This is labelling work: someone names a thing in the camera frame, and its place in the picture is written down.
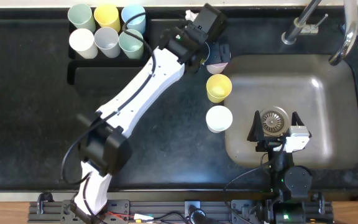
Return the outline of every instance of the cup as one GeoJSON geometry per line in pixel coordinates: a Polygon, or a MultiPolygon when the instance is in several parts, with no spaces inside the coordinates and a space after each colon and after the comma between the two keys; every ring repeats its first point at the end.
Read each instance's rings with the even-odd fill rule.
{"type": "MultiPolygon", "coordinates": [[[[142,34],[137,30],[127,30],[143,39],[142,34]]],[[[140,59],[143,56],[143,42],[137,40],[124,32],[119,35],[119,46],[130,59],[140,59]]]]}
{"type": "Polygon", "coordinates": [[[94,43],[109,58],[115,58],[121,53],[118,45],[118,33],[110,27],[103,27],[94,33],[94,43]]]}
{"type": "Polygon", "coordinates": [[[86,4],[76,4],[71,7],[68,10],[67,17],[77,29],[88,29],[91,32],[96,30],[92,9],[86,4]]]}
{"type": "Polygon", "coordinates": [[[77,29],[71,33],[68,39],[70,47],[78,52],[83,58],[95,58],[98,54],[98,48],[94,44],[94,37],[88,29],[77,29]]]}
{"type": "MultiPolygon", "coordinates": [[[[121,17],[124,22],[127,22],[130,18],[145,12],[144,8],[140,5],[130,5],[126,6],[121,11],[121,17]]],[[[128,29],[134,29],[139,31],[141,34],[144,34],[146,31],[146,16],[139,16],[132,21],[130,21],[127,25],[128,29]]]]}
{"type": "Polygon", "coordinates": [[[206,93],[213,103],[222,102],[230,94],[231,88],[230,79],[222,74],[213,75],[206,82],[206,93]]]}
{"type": "Polygon", "coordinates": [[[103,4],[94,10],[94,19],[101,27],[111,27],[117,32],[120,31],[118,9],[113,4],[103,4]]]}
{"type": "Polygon", "coordinates": [[[230,127],[233,115],[225,106],[213,106],[206,113],[205,120],[210,131],[220,133],[230,127]]]}
{"type": "Polygon", "coordinates": [[[212,65],[207,65],[206,69],[213,75],[220,74],[223,72],[224,68],[226,68],[226,65],[228,65],[228,62],[217,63],[217,64],[212,64],[212,65]]]}

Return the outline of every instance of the sink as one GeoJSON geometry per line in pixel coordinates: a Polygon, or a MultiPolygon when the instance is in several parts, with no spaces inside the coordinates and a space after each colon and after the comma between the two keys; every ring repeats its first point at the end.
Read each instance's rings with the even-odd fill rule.
{"type": "Polygon", "coordinates": [[[312,134],[296,165],[311,169],[351,169],[358,165],[358,102],[346,62],[331,66],[328,55],[243,55],[224,74],[232,92],[224,105],[233,114],[226,151],[240,166],[260,164],[263,152],[247,141],[255,111],[267,120],[265,135],[280,134],[296,111],[312,134]]]}

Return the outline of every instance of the white wall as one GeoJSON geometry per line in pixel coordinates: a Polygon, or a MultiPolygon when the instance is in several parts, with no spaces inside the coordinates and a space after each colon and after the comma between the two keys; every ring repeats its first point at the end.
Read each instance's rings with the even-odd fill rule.
{"type": "MultiPolygon", "coordinates": [[[[119,7],[128,4],[141,4],[143,6],[202,6],[205,2],[214,6],[305,6],[310,0],[0,0],[0,7],[70,7],[78,3],[97,6],[104,2],[112,2],[119,7]]],[[[343,1],[322,0],[320,5],[338,6],[343,5],[343,1]]]]}

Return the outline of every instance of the faucet base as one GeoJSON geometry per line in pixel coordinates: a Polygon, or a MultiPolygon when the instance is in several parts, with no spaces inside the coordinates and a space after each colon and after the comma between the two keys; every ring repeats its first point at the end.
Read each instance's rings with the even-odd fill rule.
{"type": "Polygon", "coordinates": [[[296,38],[293,41],[289,41],[285,39],[285,32],[281,35],[281,40],[284,42],[284,44],[287,45],[293,45],[296,41],[296,38]]]}

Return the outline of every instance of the drain strainer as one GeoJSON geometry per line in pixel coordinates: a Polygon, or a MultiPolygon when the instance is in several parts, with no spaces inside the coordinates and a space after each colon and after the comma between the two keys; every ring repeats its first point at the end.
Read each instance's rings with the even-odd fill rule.
{"type": "Polygon", "coordinates": [[[288,129],[290,121],[287,113],[277,106],[263,110],[260,113],[260,118],[265,134],[271,136],[279,136],[284,133],[288,129]]]}

